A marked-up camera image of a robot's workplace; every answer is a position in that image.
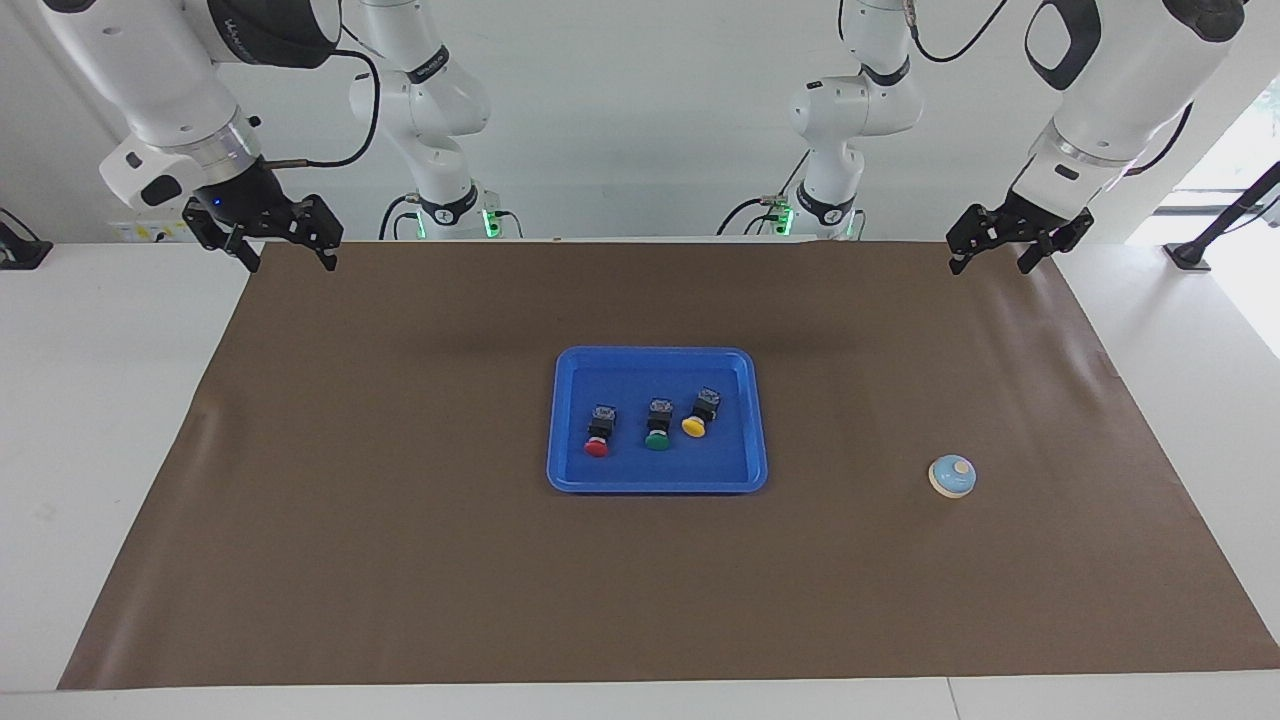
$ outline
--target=table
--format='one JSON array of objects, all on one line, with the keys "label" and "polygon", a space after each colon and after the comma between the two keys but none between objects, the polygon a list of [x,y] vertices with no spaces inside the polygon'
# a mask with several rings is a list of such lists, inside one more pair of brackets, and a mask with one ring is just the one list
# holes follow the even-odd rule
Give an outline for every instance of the table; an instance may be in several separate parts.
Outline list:
[{"label": "table", "polygon": [[[1112,361],[1245,591],[1280,635],[1280,359],[1212,275],[1153,249],[1060,260]],[[55,687],[246,275],[186,245],[56,249],[0,275],[0,717],[1270,717],[1280,671],[644,685],[238,688],[44,693]]]}]

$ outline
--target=black pole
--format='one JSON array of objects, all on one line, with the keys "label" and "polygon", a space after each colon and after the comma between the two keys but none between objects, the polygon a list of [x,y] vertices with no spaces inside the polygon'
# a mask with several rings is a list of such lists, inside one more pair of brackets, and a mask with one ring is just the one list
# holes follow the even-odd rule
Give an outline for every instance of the black pole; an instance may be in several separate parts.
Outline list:
[{"label": "black pole", "polygon": [[1236,220],[1252,210],[1276,186],[1280,186],[1280,163],[1271,165],[1270,170],[1262,173],[1258,182],[1245,190],[1244,195],[1240,195],[1239,200],[1230,208],[1222,210],[1222,214],[1199,237],[1183,245],[1166,245],[1165,252],[1183,270],[1211,270],[1212,268],[1204,261],[1204,250],[1222,237],[1222,233],[1231,229]]},{"label": "black pole", "polygon": [[52,242],[23,240],[0,223],[0,270],[35,270],[52,249]]}]

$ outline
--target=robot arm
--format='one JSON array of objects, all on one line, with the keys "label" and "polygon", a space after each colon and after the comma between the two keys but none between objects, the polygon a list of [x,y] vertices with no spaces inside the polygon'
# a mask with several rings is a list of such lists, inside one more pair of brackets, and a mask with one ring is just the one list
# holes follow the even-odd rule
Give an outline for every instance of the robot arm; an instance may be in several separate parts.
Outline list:
[{"label": "robot arm", "polygon": [[319,67],[338,42],[339,0],[44,0],[41,9],[129,124],[100,167],[122,201],[145,210],[195,195],[183,217],[201,245],[251,272],[259,259],[244,237],[282,237],[337,266],[342,224],[319,196],[284,196],[215,61]]},{"label": "robot arm", "polygon": [[851,77],[810,82],[792,100],[791,124],[813,150],[791,200],[795,232],[840,237],[852,220],[865,163],[858,137],[915,127],[924,101],[911,72],[902,0],[852,0],[842,18],[845,46],[861,64]]},{"label": "robot arm", "polygon": [[[380,132],[408,163],[417,184],[421,224],[428,236],[475,238],[494,234],[485,191],[472,178],[462,147],[453,140],[489,123],[484,87],[453,61],[440,41],[426,3],[361,0],[372,47],[396,69],[380,72]],[[371,79],[357,78],[352,110],[372,113]]]},{"label": "robot arm", "polygon": [[[951,270],[1006,242],[1030,242],[1029,273],[1069,252],[1093,224],[1087,205],[1133,168],[1230,50],[1247,0],[1046,0],[1028,31],[1037,73],[1064,91],[1005,204],[973,205],[947,233]],[[1061,18],[1070,45],[1053,67],[1030,47],[1037,23]]]}]

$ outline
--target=brown leather surface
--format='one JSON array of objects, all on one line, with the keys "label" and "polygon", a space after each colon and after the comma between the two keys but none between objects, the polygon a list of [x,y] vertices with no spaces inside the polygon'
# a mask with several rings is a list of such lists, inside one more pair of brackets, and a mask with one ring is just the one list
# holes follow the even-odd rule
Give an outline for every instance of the brown leather surface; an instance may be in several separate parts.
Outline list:
[{"label": "brown leather surface", "polygon": [[[1051,264],[388,243],[262,268],[61,688],[1280,666]],[[765,488],[556,492],[556,357],[614,343],[749,351]],[[948,452],[980,473],[961,501],[925,478]]]}]

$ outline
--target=green light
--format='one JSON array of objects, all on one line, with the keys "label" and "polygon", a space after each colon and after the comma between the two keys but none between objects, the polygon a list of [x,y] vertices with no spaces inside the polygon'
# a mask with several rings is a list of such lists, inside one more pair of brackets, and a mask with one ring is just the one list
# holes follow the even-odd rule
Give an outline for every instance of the green light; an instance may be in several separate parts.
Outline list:
[{"label": "green light", "polygon": [[485,225],[485,232],[489,233],[490,238],[502,234],[502,222],[499,222],[498,217],[494,215],[493,211],[490,210],[484,211],[484,225]]}]

